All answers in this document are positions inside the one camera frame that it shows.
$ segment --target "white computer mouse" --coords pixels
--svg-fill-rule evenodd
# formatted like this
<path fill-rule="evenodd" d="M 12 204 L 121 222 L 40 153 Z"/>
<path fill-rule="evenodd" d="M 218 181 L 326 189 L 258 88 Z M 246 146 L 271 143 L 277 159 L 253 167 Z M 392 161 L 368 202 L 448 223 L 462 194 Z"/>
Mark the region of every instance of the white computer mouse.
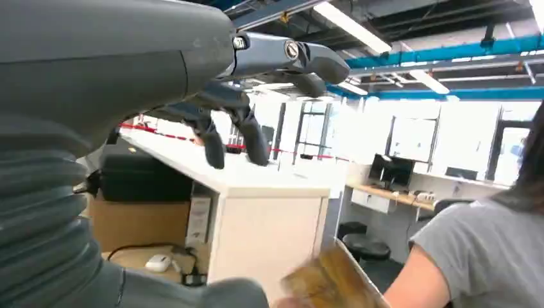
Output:
<path fill-rule="evenodd" d="M 172 263 L 172 258 L 170 256 L 161 254 L 154 255 L 146 263 L 146 268 L 150 271 L 163 273 L 164 271 L 166 271 L 168 266 L 170 266 L 170 263 Z"/>

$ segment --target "gray robot arm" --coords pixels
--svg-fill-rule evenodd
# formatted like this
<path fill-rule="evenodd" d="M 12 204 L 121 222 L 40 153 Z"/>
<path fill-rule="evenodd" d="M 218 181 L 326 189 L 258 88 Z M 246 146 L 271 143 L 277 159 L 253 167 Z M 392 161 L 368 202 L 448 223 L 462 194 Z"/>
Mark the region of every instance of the gray robot arm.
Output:
<path fill-rule="evenodd" d="M 268 306 L 249 280 L 187 289 L 103 261 L 72 192 L 127 115 L 242 69 L 234 35 L 183 1 L 0 1 L 0 307 Z"/>
<path fill-rule="evenodd" d="M 248 156 L 258 165 L 268 163 L 268 149 L 260 126 L 249 108 L 249 97 L 240 88 L 222 81 L 271 73 L 293 82 L 299 91 L 311 97 L 324 95 L 325 81 L 339 83 L 349 74 L 344 60 L 329 48 L 317 44 L 295 42 L 288 38 L 260 33 L 238 33 L 235 62 L 200 93 L 188 100 L 148 112 L 148 115 L 191 126 L 205 143 L 208 163 L 222 169 L 224 147 L 210 117 L 209 110 L 227 112 L 244 136 Z"/>

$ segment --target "black case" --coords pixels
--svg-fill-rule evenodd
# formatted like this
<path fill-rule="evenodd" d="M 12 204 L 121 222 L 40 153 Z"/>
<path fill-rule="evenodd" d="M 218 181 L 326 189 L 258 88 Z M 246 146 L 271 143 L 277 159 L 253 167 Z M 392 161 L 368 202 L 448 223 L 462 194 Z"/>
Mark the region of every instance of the black case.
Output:
<path fill-rule="evenodd" d="M 100 172 L 100 188 L 108 201 L 191 200 L 191 178 L 123 139 L 104 147 Z"/>

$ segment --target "gray t-shirt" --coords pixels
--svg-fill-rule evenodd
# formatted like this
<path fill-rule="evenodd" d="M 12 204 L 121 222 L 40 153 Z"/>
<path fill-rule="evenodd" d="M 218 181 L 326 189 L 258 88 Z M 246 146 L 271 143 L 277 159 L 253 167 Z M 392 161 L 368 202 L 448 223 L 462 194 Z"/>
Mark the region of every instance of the gray t-shirt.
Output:
<path fill-rule="evenodd" d="M 442 271 L 455 308 L 544 307 L 544 216 L 491 200 L 453 205 L 413 238 Z"/>

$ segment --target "red barrier tape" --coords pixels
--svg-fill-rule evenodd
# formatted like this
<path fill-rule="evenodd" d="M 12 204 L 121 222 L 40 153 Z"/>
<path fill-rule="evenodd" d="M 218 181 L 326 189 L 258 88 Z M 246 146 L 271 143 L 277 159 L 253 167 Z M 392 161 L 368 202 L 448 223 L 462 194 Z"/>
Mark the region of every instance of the red barrier tape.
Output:
<path fill-rule="evenodd" d="M 127 123 L 121 123 L 119 125 L 119 127 L 121 127 L 121 128 L 132 128 L 132 129 L 135 129 L 135 130 L 142 130 L 144 132 L 154 133 L 155 135 L 164 136 L 164 137 L 172 138 L 172 139 L 191 141 L 191 142 L 194 141 L 194 138 L 175 136 L 175 135 L 171 135 L 171 134 L 168 134 L 168 133 L 160 133 L 160 132 L 157 131 L 156 128 L 150 128 L 150 127 L 147 127 L 147 126 L 144 126 L 144 125 L 132 125 L 132 124 L 127 124 Z M 228 146 L 229 148 L 237 148 L 237 149 L 242 149 L 242 150 L 246 148 L 246 146 L 242 146 L 242 145 L 239 145 L 239 144 L 227 144 L 226 146 Z M 281 150 L 281 149 L 274 149 L 274 148 L 271 148 L 270 151 L 280 152 L 280 153 L 289 153 L 289 154 L 295 154 L 295 155 L 297 154 L 297 152 L 291 152 L 291 151 L 286 151 L 286 150 Z M 338 159 L 338 160 L 349 162 L 348 159 L 341 158 L 341 157 L 333 157 L 333 156 L 330 156 L 330 155 L 311 155 L 311 156 L 312 157 L 317 157 L 317 158 L 335 158 L 335 159 Z"/>

